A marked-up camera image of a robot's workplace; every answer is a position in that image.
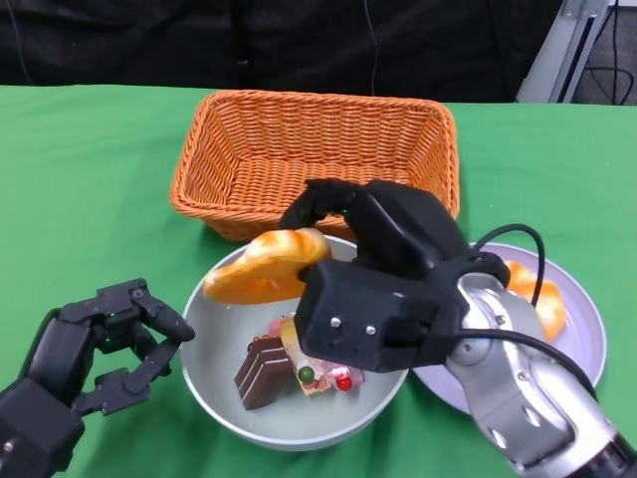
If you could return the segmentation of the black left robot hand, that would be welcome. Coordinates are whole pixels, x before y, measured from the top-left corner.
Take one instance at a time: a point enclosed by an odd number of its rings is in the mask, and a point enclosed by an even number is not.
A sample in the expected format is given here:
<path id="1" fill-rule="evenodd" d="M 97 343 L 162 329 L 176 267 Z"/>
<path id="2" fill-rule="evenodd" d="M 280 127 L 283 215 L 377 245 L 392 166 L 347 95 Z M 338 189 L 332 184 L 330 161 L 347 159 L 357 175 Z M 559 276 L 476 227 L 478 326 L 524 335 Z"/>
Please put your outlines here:
<path id="1" fill-rule="evenodd" d="M 171 373 L 170 362 L 180 346 L 194 338 L 181 315 L 153 297 L 145 280 L 135 279 L 51 311 L 21 374 L 79 416 L 98 411 L 108 415 L 148 400 L 152 382 Z M 84 392 L 94 353 L 125 349 L 140 365 L 100 375 L 95 389 Z"/>

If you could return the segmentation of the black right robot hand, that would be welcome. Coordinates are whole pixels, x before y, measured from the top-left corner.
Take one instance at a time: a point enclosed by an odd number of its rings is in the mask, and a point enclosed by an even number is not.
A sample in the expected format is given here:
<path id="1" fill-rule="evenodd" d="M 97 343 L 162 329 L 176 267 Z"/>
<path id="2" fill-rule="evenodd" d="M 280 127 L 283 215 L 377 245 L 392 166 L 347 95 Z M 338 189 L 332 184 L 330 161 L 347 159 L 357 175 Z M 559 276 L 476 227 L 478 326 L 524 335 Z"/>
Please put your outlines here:
<path id="1" fill-rule="evenodd" d="M 509 282 L 504 262 L 471 249 L 455 219 L 431 192 L 379 179 L 365 184 L 310 179 L 278 226 L 313 227 L 330 215 L 341 216 L 353 233 L 362 267 L 422 280 L 439 264 L 458 258 L 471 273 L 492 275 L 503 285 Z"/>

